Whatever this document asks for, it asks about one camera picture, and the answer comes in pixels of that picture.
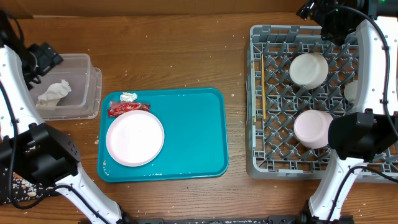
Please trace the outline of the red snack wrapper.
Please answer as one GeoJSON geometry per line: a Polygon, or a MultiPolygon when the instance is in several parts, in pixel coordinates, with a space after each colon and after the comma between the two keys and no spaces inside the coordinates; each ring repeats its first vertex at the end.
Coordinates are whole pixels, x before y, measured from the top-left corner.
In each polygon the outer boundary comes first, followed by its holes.
{"type": "Polygon", "coordinates": [[[124,113],[134,110],[149,112],[150,105],[137,102],[111,101],[107,112],[109,118],[117,118],[124,113]]]}

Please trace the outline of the large white tissue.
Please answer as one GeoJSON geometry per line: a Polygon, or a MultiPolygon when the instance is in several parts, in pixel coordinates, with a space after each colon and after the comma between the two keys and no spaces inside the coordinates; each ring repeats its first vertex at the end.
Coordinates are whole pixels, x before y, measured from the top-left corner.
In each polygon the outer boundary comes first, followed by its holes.
{"type": "Polygon", "coordinates": [[[53,83],[47,88],[45,93],[38,96],[35,106],[37,108],[56,106],[71,90],[70,84],[66,80],[61,80],[60,83],[53,83]]]}

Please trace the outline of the white cup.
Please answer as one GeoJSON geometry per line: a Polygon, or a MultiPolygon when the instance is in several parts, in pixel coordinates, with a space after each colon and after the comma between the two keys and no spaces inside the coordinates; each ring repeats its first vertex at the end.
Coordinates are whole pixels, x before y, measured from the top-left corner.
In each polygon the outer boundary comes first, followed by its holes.
{"type": "Polygon", "coordinates": [[[349,103],[354,103],[357,95],[358,81],[355,80],[345,86],[344,96],[349,103]]]}

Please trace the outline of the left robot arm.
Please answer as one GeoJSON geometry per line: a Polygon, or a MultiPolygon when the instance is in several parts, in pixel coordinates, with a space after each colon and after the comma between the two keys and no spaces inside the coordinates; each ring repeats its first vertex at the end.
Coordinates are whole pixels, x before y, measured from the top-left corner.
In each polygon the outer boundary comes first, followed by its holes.
{"type": "Polygon", "coordinates": [[[22,31],[14,32],[12,17],[1,12],[1,164],[9,171],[9,200],[27,210],[54,192],[69,199],[91,223],[134,223],[131,216],[108,198],[88,177],[70,136],[46,124],[30,97],[32,84],[63,62],[48,43],[24,45],[22,31]],[[34,203],[18,204],[13,175],[47,191],[34,203]]]}

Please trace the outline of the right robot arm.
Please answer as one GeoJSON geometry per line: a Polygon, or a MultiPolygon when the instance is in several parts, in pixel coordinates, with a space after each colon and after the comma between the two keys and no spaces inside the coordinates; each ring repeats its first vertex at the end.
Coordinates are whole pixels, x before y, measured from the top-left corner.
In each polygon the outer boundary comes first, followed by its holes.
{"type": "Polygon", "coordinates": [[[328,130],[326,173],[296,223],[353,223],[341,208],[375,155],[397,142],[397,1],[307,1],[297,15],[321,26],[321,38],[343,45],[358,40],[358,87],[349,114],[328,130]]]}

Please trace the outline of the large white plate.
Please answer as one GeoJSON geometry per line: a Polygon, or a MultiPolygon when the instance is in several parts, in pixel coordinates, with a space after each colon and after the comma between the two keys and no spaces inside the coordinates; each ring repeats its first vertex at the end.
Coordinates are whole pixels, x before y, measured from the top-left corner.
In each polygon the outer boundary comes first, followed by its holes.
{"type": "Polygon", "coordinates": [[[119,164],[143,166],[155,159],[165,141],[162,123],[152,113],[134,110],[118,116],[106,133],[106,148],[119,164]]]}

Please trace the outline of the white bowl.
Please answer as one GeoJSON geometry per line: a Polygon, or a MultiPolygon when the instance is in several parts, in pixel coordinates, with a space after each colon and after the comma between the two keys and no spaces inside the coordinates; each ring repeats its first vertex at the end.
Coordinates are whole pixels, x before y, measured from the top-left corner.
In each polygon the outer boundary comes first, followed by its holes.
{"type": "Polygon", "coordinates": [[[302,54],[297,56],[290,64],[289,75],[295,84],[311,90],[325,81],[328,75],[328,64],[320,54],[302,54]]]}

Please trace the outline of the small white tissue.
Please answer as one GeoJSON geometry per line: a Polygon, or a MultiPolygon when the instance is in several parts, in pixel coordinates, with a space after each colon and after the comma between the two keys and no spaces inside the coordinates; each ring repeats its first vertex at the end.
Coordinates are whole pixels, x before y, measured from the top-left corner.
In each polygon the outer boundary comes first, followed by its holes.
{"type": "Polygon", "coordinates": [[[136,93],[128,93],[128,92],[123,92],[120,97],[119,100],[122,102],[134,102],[137,99],[137,94],[136,93]]]}

